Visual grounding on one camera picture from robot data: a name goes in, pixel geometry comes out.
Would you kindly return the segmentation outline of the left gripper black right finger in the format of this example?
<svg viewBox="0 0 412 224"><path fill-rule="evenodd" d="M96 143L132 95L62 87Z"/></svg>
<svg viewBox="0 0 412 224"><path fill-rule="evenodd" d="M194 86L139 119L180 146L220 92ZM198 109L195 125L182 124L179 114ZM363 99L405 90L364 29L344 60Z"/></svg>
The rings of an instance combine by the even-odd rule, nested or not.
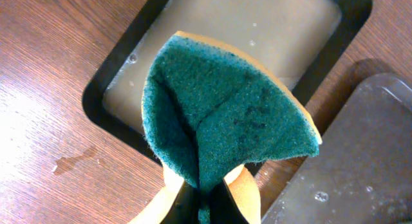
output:
<svg viewBox="0 0 412 224"><path fill-rule="evenodd" d="M209 194L211 224L248 224L241 214L225 180Z"/></svg>

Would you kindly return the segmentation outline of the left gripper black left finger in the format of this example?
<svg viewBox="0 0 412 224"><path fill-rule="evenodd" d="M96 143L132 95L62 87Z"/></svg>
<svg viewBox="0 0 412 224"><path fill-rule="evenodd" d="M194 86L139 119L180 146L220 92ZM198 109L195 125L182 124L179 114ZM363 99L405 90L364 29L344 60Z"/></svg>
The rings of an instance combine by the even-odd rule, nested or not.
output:
<svg viewBox="0 0 412 224"><path fill-rule="evenodd" d="M183 182L173 204L161 224L199 224L199 193L186 181Z"/></svg>

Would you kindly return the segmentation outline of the green yellow sponge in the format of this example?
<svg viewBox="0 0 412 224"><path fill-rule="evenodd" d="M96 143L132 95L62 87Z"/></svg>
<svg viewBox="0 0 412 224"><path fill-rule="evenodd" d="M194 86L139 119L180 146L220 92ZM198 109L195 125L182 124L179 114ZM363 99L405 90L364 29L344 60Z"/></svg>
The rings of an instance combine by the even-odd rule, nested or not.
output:
<svg viewBox="0 0 412 224"><path fill-rule="evenodd" d="M165 185L135 223L161 222L184 184L199 191L198 219L210 223L208 195L220 182L242 218L259 223L260 193L246 164L316 156L322 143L304 106L256 59L182 31L149 69L142 125Z"/></svg>

